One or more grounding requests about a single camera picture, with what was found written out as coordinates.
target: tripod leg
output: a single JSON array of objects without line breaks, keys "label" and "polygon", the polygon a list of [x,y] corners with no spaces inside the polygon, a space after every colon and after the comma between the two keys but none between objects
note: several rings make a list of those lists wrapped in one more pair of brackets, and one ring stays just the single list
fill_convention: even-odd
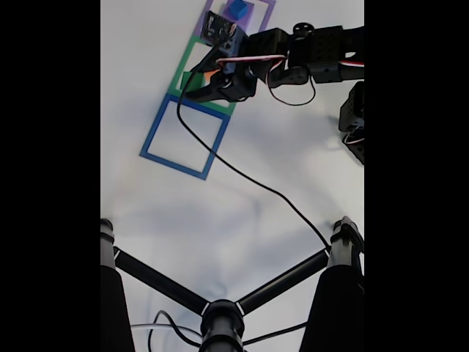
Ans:
[{"label": "tripod leg", "polygon": [[114,264],[112,225],[101,219],[100,352],[135,352],[124,287]]},{"label": "tripod leg", "polygon": [[167,276],[158,273],[148,265],[114,247],[116,253],[116,267],[135,277],[137,280],[147,284],[151,288],[164,294],[166,297],[179,303],[197,315],[202,315],[205,307],[209,304],[205,298],[188,290],[184,286],[171,280]]},{"label": "tripod leg", "polygon": [[321,274],[300,352],[364,351],[364,277],[350,237],[334,236]]}]

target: red wire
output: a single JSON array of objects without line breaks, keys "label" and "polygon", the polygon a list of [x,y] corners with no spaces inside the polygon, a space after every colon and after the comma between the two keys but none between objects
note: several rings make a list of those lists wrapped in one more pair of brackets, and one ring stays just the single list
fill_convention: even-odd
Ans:
[{"label": "red wire", "polygon": [[365,65],[364,62],[355,62],[355,61],[347,61],[347,60],[342,60],[341,62],[343,62],[344,64],[355,64],[355,65]]}]

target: white table surface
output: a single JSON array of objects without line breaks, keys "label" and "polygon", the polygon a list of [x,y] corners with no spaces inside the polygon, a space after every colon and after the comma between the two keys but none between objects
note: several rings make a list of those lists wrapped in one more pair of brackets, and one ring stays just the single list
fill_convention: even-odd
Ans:
[{"label": "white table surface", "polygon": [[[203,181],[139,157],[204,3],[101,0],[100,209],[101,217],[113,222],[121,249],[209,301],[235,301],[318,252],[322,243],[282,199],[217,160]],[[316,28],[362,26],[364,1],[278,0],[267,28],[291,33],[299,22]],[[339,109],[354,84],[316,85],[316,99],[302,107],[275,101],[259,84],[254,98],[236,106],[218,150],[289,197],[327,239],[331,225],[344,215],[364,236],[363,166],[338,131]],[[276,93],[299,102],[311,87],[281,87]],[[158,138],[161,143],[165,134]],[[166,138],[171,145],[171,135]],[[178,146],[190,158],[193,138],[187,133],[182,139]],[[199,330],[200,317],[121,275],[131,323],[150,323],[164,309],[177,324]],[[243,339],[306,321],[319,275],[247,315]],[[303,332],[246,349],[298,351]],[[137,352],[147,351],[147,334],[133,333]],[[196,348],[172,331],[157,330],[152,350]]]}]

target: colored tape square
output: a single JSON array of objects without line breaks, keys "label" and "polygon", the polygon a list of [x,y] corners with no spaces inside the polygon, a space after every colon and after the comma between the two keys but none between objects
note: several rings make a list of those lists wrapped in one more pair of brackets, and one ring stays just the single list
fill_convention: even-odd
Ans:
[{"label": "colored tape square", "polygon": [[[190,71],[194,66],[200,63],[204,56],[210,51],[210,47],[201,41],[200,37],[192,36],[189,40],[189,44],[185,49],[184,55],[182,56],[181,62],[176,69],[176,73],[171,80],[169,85],[168,93],[176,97],[181,96],[180,84],[182,81],[182,74]],[[200,105],[206,108],[216,110],[222,114],[231,115],[235,109],[236,103],[228,103],[225,100],[219,100],[216,102],[210,101],[207,103],[201,103]]]},{"label": "colored tape square", "polygon": [[[201,146],[186,130],[184,130],[183,134],[181,134],[180,132],[175,133],[174,127],[173,131],[170,131],[169,129],[161,131],[160,134],[165,135],[165,141],[157,141],[160,142],[159,149],[158,147],[154,147],[154,144],[158,144],[155,143],[155,139],[158,138],[157,132],[161,130],[161,128],[165,128],[165,124],[166,127],[168,126],[167,119],[171,119],[171,121],[169,122],[173,126],[174,124],[178,124],[179,127],[183,128],[180,122],[177,120],[177,115],[175,114],[174,109],[178,100],[179,97],[166,94],[139,155],[143,158],[147,158],[151,161],[155,161],[159,164],[171,167],[172,169],[176,169],[188,175],[192,175],[202,180],[206,180],[215,156],[213,153],[209,153],[207,150],[205,150],[204,147]],[[216,152],[218,150],[218,147],[220,146],[226,127],[228,126],[230,116],[222,114],[219,111],[211,110],[205,106],[201,106],[189,100],[184,100],[182,102],[182,107],[185,110],[183,111],[181,109],[181,115],[184,121],[192,129],[194,129],[194,132],[197,133],[208,145],[211,145],[212,150]],[[171,116],[169,116],[168,114],[165,115],[165,112],[167,113],[169,109],[172,109]],[[193,124],[191,124],[190,120],[191,118],[194,119],[194,115],[199,116],[197,117],[199,119],[199,122],[201,122],[201,119],[204,120],[204,124],[199,126],[199,128],[203,128],[201,131],[196,130]],[[210,137],[203,136],[204,132],[209,133],[206,131],[209,129],[212,130],[212,140],[210,140]],[[168,143],[168,141],[174,144],[173,148],[161,144]],[[195,147],[188,145],[190,143],[195,143]],[[194,150],[196,148],[201,148],[202,151]],[[161,151],[164,155],[158,153],[158,151],[155,152],[155,150]],[[203,160],[201,152],[206,153],[206,155],[204,155]],[[189,160],[190,162],[193,162],[193,159],[197,159],[198,162],[197,165],[189,165],[187,163],[184,164],[183,162],[178,161],[178,158],[189,158],[186,160]]]},{"label": "colored tape square", "polygon": [[[213,11],[214,13],[217,13],[219,15],[222,15],[222,12],[225,9],[227,0],[207,0],[205,3],[204,9],[202,10],[202,13],[199,17],[199,20],[197,21],[196,28],[193,31],[192,35],[195,35],[197,37],[200,37],[200,33],[202,31],[202,25],[204,23],[204,17],[205,13],[209,10]],[[251,0],[250,1],[254,5],[254,11],[253,11],[253,17],[251,19],[251,23],[247,26],[245,32],[250,35],[254,34],[257,32],[262,32],[267,28],[267,23],[270,20],[270,16],[272,15],[273,7],[276,4],[276,0]],[[267,9],[265,10],[264,15],[262,16],[262,20],[259,21],[260,25],[258,25],[258,20],[257,18],[257,8],[256,8],[256,3],[264,3],[267,5]]]}]

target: white wire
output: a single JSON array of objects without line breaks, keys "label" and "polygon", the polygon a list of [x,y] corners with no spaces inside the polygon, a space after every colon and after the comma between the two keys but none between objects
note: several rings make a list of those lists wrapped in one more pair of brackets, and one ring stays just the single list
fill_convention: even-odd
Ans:
[{"label": "white wire", "polygon": [[[186,328],[184,326],[177,326],[180,331],[186,331],[190,332],[192,335],[197,336],[199,339],[202,338],[202,336],[194,331],[192,331],[189,328]],[[158,330],[158,329],[169,329],[173,330],[173,327],[171,324],[136,324],[136,325],[131,325],[130,328],[132,330]]]},{"label": "white wire", "polygon": [[261,55],[261,56],[241,56],[241,57],[226,57],[217,59],[215,62],[255,62],[255,61],[267,61],[273,59],[286,59],[285,55]]},{"label": "white wire", "polygon": [[356,141],[346,142],[345,144],[355,144],[365,140],[365,137],[357,139]]},{"label": "white wire", "polygon": [[362,141],[365,140],[365,137],[363,137],[363,138],[357,139],[356,141],[351,141],[351,142],[349,142],[349,137],[350,137],[351,135],[353,135],[354,132],[355,132],[356,130],[358,130],[359,128],[360,128],[360,126],[357,126],[357,127],[355,127],[355,128],[353,129],[352,132],[350,132],[349,134],[347,134],[347,137],[346,137],[345,140],[344,140],[344,143],[345,143],[345,144],[355,144],[355,143],[359,143],[359,142],[362,142]]}]

